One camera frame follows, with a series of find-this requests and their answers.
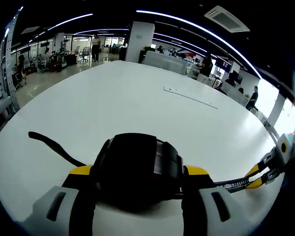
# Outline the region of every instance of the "man standing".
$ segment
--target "man standing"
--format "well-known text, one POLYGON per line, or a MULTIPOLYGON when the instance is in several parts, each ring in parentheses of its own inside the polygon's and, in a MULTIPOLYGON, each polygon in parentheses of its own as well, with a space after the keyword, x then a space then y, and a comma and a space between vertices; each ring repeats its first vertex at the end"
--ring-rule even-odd
POLYGON ((98 54, 99 54, 99 47, 100 47, 100 39, 98 35, 96 35, 92 42, 92 60, 98 62, 98 54))
POLYGON ((258 87, 257 86, 254 87, 254 91, 255 92, 252 94, 249 102, 246 105, 246 109, 249 111, 255 106, 256 101, 258 99, 258 87))
POLYGON ((163 53, 164 52, 164 50, 162 49, 162 46, 159 46, 156 50, 159 51, 159 53, 163 53))

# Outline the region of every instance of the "computer monitor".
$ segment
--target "computer monitor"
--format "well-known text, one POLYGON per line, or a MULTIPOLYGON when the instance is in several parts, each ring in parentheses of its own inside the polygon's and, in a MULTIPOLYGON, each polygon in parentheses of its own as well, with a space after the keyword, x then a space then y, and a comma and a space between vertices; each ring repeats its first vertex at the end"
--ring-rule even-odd
POLYGON ((240 76, 237 72, 233 71, 234 73, 234 79, 235 79, 235 82, 238 83, 239 85, 241 84, 241 81, 242 81, 242 76, 240 76))

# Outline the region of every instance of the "desk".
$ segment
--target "desk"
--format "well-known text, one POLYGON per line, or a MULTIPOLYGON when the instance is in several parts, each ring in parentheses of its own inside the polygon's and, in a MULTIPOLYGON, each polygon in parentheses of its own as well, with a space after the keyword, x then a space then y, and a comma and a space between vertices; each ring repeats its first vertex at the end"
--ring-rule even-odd
MULTIPOLYGON (((80 72, 52 86, 23 107, 0 133, 0 199, 17 221, 74 168, 45 144, 39 132, 77 160, 93 164, 107 139, 138 132, 173 145, 184 164, 200 166, 213 181, 244 176, 274 146, 252 113, 219 91, 177 73, 138 63, 114 61, 80 72), (204 102, 163 90, 173 87, 204 102)), ((281 186, 269 185, 232 196, 259 224, 281 186)), ((94 235, 183 235, 181 201, 158 205, 154 214, 134 215, 99 204, 94 235)))

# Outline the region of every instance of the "person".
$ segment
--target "person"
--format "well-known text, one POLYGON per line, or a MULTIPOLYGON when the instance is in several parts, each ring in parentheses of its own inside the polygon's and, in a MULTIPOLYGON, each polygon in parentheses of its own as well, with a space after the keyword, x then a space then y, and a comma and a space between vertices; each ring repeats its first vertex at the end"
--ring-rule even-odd
POLYGON ((231 86, 235 86, 235 73, 230 73, 229 75, 228 75, 228 79, 225 81, 226 83, 228 83, 228 84, 230 84, 231 86))
POLYGON ((24 69, 24 61, 25 57, 23 55, 19 55, 19 64, 18 64, 18 74, 22 75, 24 69))
POLYGON ((162 46, 159 46, 156 50, 159 51, 159 53, 163 53, 164 52, 164 50, 162 49, 162 46))
POLYGON ((252 96, 251 96, 249 102, 248 102, 247 105, 246 105, 246 109, 249 110, 249 111, 250 111, 253 107, 255 107, 255 104, 256 104, 257 99, 258 99, 258 87, 257 87, 257 86, 254 87, 254 91, 255 91, 255 92, 252 94, 252 96))
POLYGON ((204 79, 207 79, 211 73, 213 63, 212 63, 212 58, 211 58, 211 53, 207 52, 206 53, 206 58, 202 61, 202 64, 198 66, 200 68, 200 73, 198 75, 197 80, 198 81, 203 81, 204 79))
POLYGON ((92 42, 92 60, 98 61, 98 55, 99 55, 99 47, 100 47, 100 39, 98 35, 96 35, 92 42))
POLYGON ((46 60, 49 60, 49 57, 51 57, 51 54, 49 53, 49 48, 46 48, 46 51, 45 51, 46 60))

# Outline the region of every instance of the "bright window light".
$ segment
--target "bright window light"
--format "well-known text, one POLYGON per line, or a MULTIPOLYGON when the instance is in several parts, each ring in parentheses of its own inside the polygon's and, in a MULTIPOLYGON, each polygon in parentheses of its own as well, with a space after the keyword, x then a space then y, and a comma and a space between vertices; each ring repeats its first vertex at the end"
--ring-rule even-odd
POLYGON ((216 63, 216 60, 212 59, 213 66, 212 66, 211 74, 214 74, 214 71, 215 71, 215 68, 216 68, 215 63, 216 63))
POLYGON ((293 133, 295 131, 295 106, 290 100, 285 100, 280 116, 274 125, 274 129, 279 136, 284 133, 293 133))
POLYGON ((182 18, 176 17, 176 16, 171 16, 171 15, 167 15, 167 14, 163 14, 163 13, 158 13, 158 12, 153 12, 153 11, 142 11, 142 10, 137 10, 138 13, 147 13, 147 14, 153 14, 153 15, 158 15, 158 16, 165 16, 168 18, 172 18, 184 23, 187 23, 189 25, 192 25, 194 27, 197 27, 198 29, 201 29, 202 31, 212 35, 213 37, 215 37, 216 39, 220 40, 221 42, 223 42, 225 45, 227 45, 228 47, 230 47, 231 49, 234 50, 234 52, 236 52, 253 70, 254 72, 258 75, 258 77, 260 79, 262 79, 262 76, 260 75, 260 73, 257 71, 257 69, 247 60, 247 58, 245 58, 236 48, 234 48, 231 44, 229 44, 228 42, 226 42, 223 38, 221 38, 220 36, 214 34, 213 32, 209 31, 208 29, 205 29, 195 23, 192 23, 190 21, 184 20, 182 18))
POLYGON ((59 24, 57 24, 57 25, 55 25, 55 26, 49 28, 48 30, 51 30, 51 29, 53 29, 53 28, 55 28, 55 27, 57 27, 57 26, 60 26, 60 25, 65 24, 65 23, 68 23, 68 22, 70 22, 70 21, 74 21, 74 20, 77 20, 77 19, 80 19, 80 18, 83 18, 83 17, 86 17, 86 16, 91 16, 91 15, 93 15, 93 13, 91 13, 91 14, 87 14, 87 15, 83 15, 83 16, 78 16, 78 17, 75 17, 75 18, 72 18, 72 19, 70 19, 70 20, 67 20, 67 21, 61 22, 61 23, 59 23, 59 24))
POLYGON ((7 29, 5 30, 4 37, 6 37, 6 36, 8 35, 8 33, 9 33, 9 30, 10 30, 10 28, 7 28, 7 29))
POLYGON ((102 30, 129 30, 129 29, 92 29, 92 30, 77 32, 76 34, 86 33, 86 32, 92 32, 92 31, 102 31, 102 30))
POLYGON ((170 44, 174 44, 174 45, 176 45, 176 46, 178 46, 178 47, 180 47, 180 48, 185 48, 185 49, 187 49, 187 50, 189 50, 189 51, 191 51, 191 52, 194 52, 194 53, 196 53, 196 54, 201 55, 202 57, 205 57, 205 55, 203 55, 203 54, 201 54, 201 53, 198 53, 198 52, 196 52, 196 51, 194 51, 194 50, 192 50, 192 49, 190 49, 190 48, 186 48, 186 47, 184 47, 184 46, 181 46, 181 45, 179 45, 179 44, 172 43, 172 42, 169 42, 169 41, 166 41, 166 40, 163 40, 163 39, 159 39, 159 38, 153 38, 153 39, 155 39, 155 40, 159 40, 159 41, 163 41, 163 42, 166 42, 166 43, 170 43, 170 44))
POLYGON ((279 90, 268 81, 261 79, 258 83, 258 99, 255 106, 266 118, 273 110, 279 90))

